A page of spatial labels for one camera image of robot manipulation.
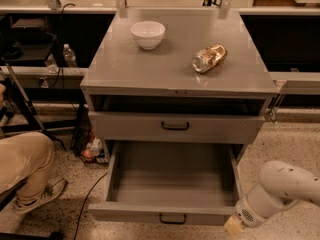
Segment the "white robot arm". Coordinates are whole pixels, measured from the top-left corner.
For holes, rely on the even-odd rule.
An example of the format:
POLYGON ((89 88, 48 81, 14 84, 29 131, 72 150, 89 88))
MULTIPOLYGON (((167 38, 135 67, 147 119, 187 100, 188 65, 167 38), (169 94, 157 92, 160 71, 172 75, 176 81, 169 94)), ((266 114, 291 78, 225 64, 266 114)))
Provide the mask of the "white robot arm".
POLYGON ((320 178, 282 161, 268 161, 260 168, 257 184, 236 203, 224 230, 236 236, 246 227, 257 228, 299 201, 320 206, 320 178))

